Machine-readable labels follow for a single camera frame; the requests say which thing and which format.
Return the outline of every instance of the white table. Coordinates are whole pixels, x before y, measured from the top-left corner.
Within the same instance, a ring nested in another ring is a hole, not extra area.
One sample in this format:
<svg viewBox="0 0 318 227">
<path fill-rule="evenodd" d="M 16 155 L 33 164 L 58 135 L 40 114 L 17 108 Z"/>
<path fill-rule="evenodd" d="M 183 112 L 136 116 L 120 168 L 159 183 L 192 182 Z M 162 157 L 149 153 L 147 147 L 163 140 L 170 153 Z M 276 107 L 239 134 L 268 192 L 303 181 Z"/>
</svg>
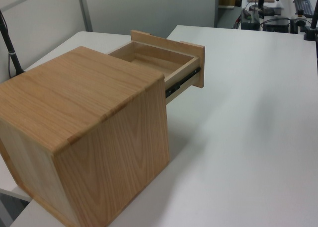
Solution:
<svg viewBox="0 0 318 227">
<path fill-rule="evenodd" d="M 316 227 L 315 43 L 186 26 L 169 39 L 206 46 L 205 87 L 167 106 L 171 163 L 110 226 Z M 24 226 L 62 224 L 32 201 L 12 225 Z"/>
</svg>

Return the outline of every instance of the wooden box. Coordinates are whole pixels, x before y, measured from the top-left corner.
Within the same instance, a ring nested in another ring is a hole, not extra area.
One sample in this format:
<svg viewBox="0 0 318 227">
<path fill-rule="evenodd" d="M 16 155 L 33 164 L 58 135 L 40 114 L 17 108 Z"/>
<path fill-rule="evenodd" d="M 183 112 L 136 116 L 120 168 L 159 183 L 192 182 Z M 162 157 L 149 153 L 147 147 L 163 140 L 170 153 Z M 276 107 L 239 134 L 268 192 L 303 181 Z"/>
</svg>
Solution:
<svg viewBox="0 0 318 227">
<path fill-rule="evenodd" d="M 1 155 L 66 226 L 107 226 L 168 164 L 165 98 L 203 85 L 203 70 L 197 56 L 158 49 L 79 47 L 0 85 Z"/>
</svg>

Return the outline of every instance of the keyboard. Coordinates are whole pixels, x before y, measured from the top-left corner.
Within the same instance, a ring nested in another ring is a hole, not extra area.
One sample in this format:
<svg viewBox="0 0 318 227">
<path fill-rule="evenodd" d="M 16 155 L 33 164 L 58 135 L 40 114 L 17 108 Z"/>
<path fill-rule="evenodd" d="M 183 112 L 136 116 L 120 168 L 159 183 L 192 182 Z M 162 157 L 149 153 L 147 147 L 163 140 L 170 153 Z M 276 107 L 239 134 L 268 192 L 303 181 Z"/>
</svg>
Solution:
<svg viewBox="0 0 318 227">
<path fill-rule="evenodd" d="M 297 13 L 302 9 L 305 17 L 313 17 L 314 9 L 309 0 L 294 0 L 294 3 Z"/>
</svg>

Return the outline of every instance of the open drawer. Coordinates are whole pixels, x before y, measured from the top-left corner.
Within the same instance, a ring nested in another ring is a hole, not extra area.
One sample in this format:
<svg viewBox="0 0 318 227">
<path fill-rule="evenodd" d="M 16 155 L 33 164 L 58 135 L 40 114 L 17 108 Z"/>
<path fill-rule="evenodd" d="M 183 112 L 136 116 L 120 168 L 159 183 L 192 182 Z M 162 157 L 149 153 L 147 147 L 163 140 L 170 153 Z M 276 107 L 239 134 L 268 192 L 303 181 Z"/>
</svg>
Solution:
<svg viewBox="0 0 318 227">
<path fill-rule="evenodd" d="M 131 41 L 109 55 L 164 74 L 168 104 L 189 86 L 202 88 L 205 47 L 131 31 Z"/>
</svg>

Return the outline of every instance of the gray floor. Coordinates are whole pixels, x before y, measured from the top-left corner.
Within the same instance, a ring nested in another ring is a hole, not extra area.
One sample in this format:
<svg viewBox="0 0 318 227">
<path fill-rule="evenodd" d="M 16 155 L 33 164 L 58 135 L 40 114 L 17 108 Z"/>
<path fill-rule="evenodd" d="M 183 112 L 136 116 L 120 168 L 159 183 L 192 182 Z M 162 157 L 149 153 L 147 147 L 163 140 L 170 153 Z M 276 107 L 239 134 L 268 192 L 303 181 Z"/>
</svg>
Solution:
<svg viewBox="0 0 318 227">
<path fill-rule="evenodd" d="M 218 24 L 219 28 L 232 28 L 236 19 L 239 17 L 241 7 L 234 7 L 233 9 L 219 8 Z"/>
<path fill-rule="evenodd" d="M 0 227 L 9 227 L 28 202 L 0 193 Z"/>
</svg>

